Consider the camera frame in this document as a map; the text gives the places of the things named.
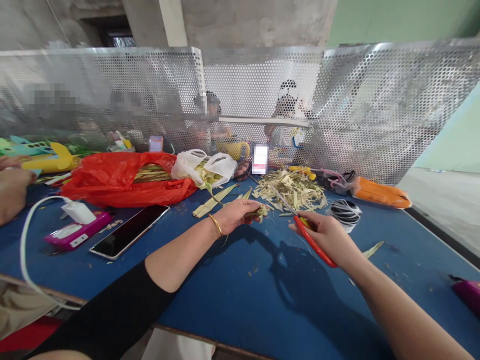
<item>green wall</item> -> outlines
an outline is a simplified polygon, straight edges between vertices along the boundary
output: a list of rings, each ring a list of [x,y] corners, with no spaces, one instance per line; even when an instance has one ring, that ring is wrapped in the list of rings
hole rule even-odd
[[[328,45],[473,37],[480,0],[338,0]]]
[[[413,166],[480,173],[480,84]]]
[[[480,0],[338,0],[329,46],[474,37]],[[480,85],[414,167],[480,173]]]

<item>orange bag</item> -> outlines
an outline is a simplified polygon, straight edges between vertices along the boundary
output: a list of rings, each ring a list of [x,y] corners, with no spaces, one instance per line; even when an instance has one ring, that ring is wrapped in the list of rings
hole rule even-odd
[[[61,188],[61,194],[102,208],[176,204],[197,190],[192,179],[133,183],[143,165],[157,164],[170,172],[176,159],[176,155],[166,152],[93,154],[72,171],[72,180]]]
[[[389,205],[397,209],[406,209],[412,206],[405,191],[395,186],[377,184],[361,176],[353,180],[350,192],[354,198]]]

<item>spool of thread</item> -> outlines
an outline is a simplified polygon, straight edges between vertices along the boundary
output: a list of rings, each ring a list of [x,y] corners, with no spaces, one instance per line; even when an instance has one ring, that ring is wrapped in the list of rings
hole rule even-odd
[[[354,229],[355,225],[360,221],[360,214],[362,210],[353,202],[348,200],[335,200],[327,209],[328,216],[337,219],[341,226],[349,234]]]

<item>red plastic bag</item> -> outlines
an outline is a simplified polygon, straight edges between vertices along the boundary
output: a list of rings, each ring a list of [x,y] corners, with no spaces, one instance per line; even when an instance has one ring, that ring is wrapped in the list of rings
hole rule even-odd
[[[157,164],[170,172],[176,159],[176,155],[166,152],[93,154],[72,171],[72,180],[61,188],[61,194],[72,200],[85,199],[99,207],[176,204],[197,190],[192,179],[133,183],[143,165]]]

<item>orange package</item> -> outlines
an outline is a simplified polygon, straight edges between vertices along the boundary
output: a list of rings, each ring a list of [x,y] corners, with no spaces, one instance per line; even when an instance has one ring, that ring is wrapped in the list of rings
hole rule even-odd
[[[395,186],[377,184],[361,176],[353,180],[350,192],[354,198],[388,205],[397,209],[406,209],[412,206],[412,202],[405,191]]]

